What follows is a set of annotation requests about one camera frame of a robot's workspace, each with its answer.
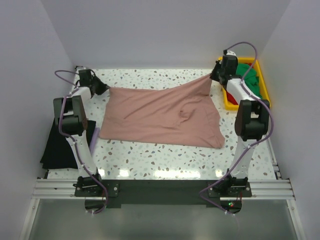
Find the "yellow plastic bin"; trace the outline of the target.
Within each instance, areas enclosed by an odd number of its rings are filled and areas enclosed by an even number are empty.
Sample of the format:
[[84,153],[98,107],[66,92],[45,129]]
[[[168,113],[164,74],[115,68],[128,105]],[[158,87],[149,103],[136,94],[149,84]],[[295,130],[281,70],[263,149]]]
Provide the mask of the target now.
[[[240,64],[251,65],[253,63],[253,61],[254,61],[253,57],[238,57],[238,62]],[[256,71],[256,76],[259,77],[259,89],[260,89],[260,94],[261,94],[262,98],[268,100],[271,103],[269,93],[268,93],[268,90],[266,87],[266,83],[264,80],[264,76],[261,71],[260,63],[258,60],[256,60],[255,64],[253,65],[253,69]],[[223,94],[224,108],[227,111],[237,111],[239,106],[233,104],[232,102],[229,102],[228,98],[227,98],[227,92],[225,91],[225,89],[223,87],[221,89],[222,89],[222,94]]]

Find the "black folded t shirt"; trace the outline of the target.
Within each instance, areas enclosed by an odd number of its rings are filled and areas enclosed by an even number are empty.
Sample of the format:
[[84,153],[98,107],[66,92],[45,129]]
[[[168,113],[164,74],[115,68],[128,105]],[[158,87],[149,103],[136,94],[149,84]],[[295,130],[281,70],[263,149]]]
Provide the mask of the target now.
[[[86,140],[89,148],[96,123],[96,121],[88,120]],[[42,168],[45,170],[78,168],[73,151],[66,138],[59,133],[55,121],[52,123],[40,163],[42,163]]]

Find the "aluminium rail frame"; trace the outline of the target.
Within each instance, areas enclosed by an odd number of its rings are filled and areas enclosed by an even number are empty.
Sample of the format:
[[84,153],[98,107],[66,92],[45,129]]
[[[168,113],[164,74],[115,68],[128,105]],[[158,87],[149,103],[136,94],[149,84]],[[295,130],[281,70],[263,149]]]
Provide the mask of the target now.
[[[35,216],[41,199],[75,199],[75,187],[73,184],[75,179],[38,179],[36,181],[33,193],[31,195],[31,202],[27,211],[27,215],[22,227],[20,240],[27,240],[30,237]],[[163,187],[165,184],[199,183],[199,180],[118,180],[121,185],[125,183],[133,184],[155,184],[157,187]],[[292,219],[295,233],[299,240],[304,240],[306,237],[299,230],[299,224],[296,216],[296,205],[294,192],[290,180],[250,180],[252,197],[250,200],[286,200],[289,208],[289,214]]]

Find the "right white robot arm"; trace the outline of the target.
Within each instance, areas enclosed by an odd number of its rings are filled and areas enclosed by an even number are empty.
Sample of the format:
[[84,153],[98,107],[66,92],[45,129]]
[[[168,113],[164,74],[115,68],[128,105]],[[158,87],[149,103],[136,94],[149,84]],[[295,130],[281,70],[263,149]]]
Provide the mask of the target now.
[[238,141],[231,168],[227,170],[225,177],[210,187],[220,195],[237,195],[249,187],[250,161],[256,145],[267,134],[269,127],[270,103],[255,95],[246,86],[243,77],[236,74],[238,63],[236,54],[225,50],[210,75],[238,104],[234,123]]

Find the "green t shirt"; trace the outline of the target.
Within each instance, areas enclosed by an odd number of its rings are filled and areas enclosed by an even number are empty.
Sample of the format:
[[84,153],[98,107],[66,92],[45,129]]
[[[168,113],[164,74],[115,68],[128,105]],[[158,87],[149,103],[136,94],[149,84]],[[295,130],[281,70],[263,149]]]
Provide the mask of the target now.
[[249,72],[245,75],[244,77],[244,82],[246,84],[246,86],[260,99],[262,99],[262,96],[260,94],[260,86],[259,86],[259,82],[260,79],[257,75],[257,72],[254,70],[254,68],[251,68],[251,63],[247,64],[247,63],[239,63],[236,69],[236,74],[239,76],[243,76],[247,70],[249,70]]

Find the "purple folded t shirt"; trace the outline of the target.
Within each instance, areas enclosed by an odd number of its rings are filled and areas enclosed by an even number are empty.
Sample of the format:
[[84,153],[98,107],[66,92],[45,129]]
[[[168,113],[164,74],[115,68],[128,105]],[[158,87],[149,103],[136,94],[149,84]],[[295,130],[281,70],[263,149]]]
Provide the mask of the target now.
[[99,133],[100,133],[100,128],[99,127],[95,127],[92,138],[91,138],[91,142],[89,145],[89,150],[90,150],[90,154],[93,155],[98,138],[99,138]]

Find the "pink t shirt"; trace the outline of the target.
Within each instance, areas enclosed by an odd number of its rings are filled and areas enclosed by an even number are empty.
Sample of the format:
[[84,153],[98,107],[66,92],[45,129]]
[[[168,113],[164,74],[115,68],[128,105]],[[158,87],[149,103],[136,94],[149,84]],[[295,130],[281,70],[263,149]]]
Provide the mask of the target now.
[[173,88],[112,87],[100,138],[220,149],[225,138],[208,75]]

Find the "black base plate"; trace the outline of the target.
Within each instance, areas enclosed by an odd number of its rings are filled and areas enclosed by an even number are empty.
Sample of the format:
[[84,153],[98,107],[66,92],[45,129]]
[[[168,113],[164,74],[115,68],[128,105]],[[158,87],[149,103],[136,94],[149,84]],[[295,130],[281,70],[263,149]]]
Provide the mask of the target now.
[[238,211],[241,198],[252,196],[247,178],[217,180],[101,180],[79,177],[75,197],[85,197],[87,210],[123,205],[220,205]]

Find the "red t shirt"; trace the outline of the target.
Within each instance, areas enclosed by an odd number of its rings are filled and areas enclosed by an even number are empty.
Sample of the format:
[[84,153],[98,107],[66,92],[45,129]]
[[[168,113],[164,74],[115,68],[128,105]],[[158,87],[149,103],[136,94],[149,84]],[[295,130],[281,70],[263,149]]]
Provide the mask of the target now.
[[[236,73],[242,77],[251,66],[252,63],[249,62],[239,63],[236,69]],[[236,99],[227,90],[225,91],[225,94],[228,102],[233,105],[238,105]]]

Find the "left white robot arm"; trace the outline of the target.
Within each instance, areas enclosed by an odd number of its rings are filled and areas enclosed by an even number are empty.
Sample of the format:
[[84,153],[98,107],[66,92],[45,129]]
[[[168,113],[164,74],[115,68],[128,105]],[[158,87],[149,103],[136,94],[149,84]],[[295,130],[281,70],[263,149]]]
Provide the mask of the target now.
[[84,195],[107,195],[101,175],[93,161],[87,141],[88,119],[84,102],[102,95],[110,87],[103,83],[92,69],[81,69],[76,75],[78,83],[68,95],[53,100],[54,121],[58,132],[65,137],[74,155],[79,177],[74,185]]

